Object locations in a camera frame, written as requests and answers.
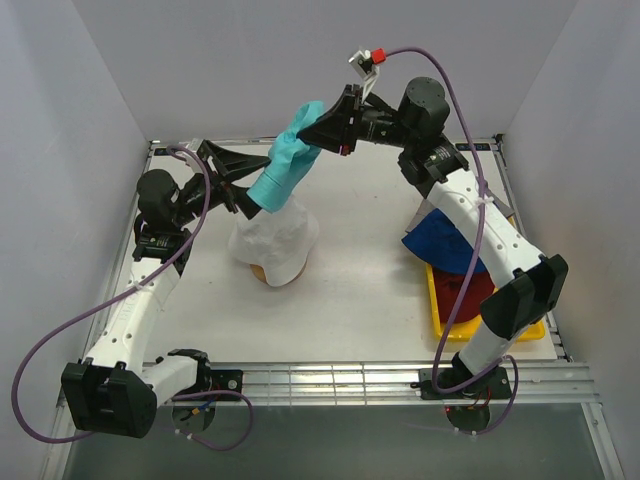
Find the teal bucket hat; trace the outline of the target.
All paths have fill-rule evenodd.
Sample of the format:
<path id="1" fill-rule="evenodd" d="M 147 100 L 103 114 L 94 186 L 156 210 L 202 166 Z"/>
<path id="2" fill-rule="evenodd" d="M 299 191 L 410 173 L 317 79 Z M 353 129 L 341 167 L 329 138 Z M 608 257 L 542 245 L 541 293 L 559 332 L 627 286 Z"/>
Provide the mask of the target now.
<path id="1" fill-rule="evenodd" d="M 273 142 L 268 157 L 270 163 L 248 190 L 249 198 L 262 210 L 281 210 L 296 185 L 310 171 L 321 149 L 307 145 L 298 134 L 313 125 L 324 113 L 321 101 L 302 105 L 293 120 Z"/>

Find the white bucket hat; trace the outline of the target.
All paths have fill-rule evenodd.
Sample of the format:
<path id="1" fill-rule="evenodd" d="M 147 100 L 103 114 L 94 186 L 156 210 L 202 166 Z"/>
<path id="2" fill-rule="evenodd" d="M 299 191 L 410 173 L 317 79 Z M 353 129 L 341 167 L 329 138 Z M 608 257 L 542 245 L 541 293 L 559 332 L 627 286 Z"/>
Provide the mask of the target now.
<path id="1" fill-rule="evenodd" d="M 239 217 L 228 248 L 232 257 L 265 270 L 280 266 L 299 269 L 319 236 L 316 217 L 295 197 L 275 212 L 260 211 L 253 219 Z"/>

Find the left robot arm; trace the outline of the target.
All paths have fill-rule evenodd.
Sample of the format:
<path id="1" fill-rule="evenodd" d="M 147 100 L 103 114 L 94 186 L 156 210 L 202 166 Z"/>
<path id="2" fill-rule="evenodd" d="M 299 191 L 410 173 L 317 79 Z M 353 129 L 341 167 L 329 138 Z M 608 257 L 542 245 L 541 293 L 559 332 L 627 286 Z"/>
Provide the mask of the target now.
<path id="1" fill-rule="evenodd" d="M 181 279 L 194 234 L 210 210 L 223 206 L 253 218 L 260 210 L 237 182 L 266 167 L 266 156 L 224 149 L 209 140 L 166 153 L 189 165 L 179 185 L 163 169 L 150 169 L 136 185 L 133 263 L 123 299 L 85 358 L 68 364 L 61 386 L 77 429 L 133 438 L 151 429 L 159 406 L 176 395 L 205 397 L 214 386 L 209 359 L 196 349 L 174 349 L 154 365 L 144 354 L 153 327 Z"/>

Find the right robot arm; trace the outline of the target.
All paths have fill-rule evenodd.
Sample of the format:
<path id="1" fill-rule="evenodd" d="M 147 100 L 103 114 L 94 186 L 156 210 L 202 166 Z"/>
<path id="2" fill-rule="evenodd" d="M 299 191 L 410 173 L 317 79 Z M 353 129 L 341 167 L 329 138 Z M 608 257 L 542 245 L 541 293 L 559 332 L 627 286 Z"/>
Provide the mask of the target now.
<path id="1" fill-rule="evenodd" d="M 482 322 L 450 368 L 434 367 L 431 378 L 441 395 L 474 397 L 516 340 L 555 307 L 568 265 L 559 254 L 545 255 L 509 222 L 490 198 L 482 168 L 471 168 L 447 139 L 444 123 L 460 111 L 449 82 L 416 77 L 397 108 L 353 84 L 297 136 L 342 156 L 359 141 L 400 148 L 404 178 L 471 245 L 471 261 L 484 264 L 495 290 L 481 303 Z"/>

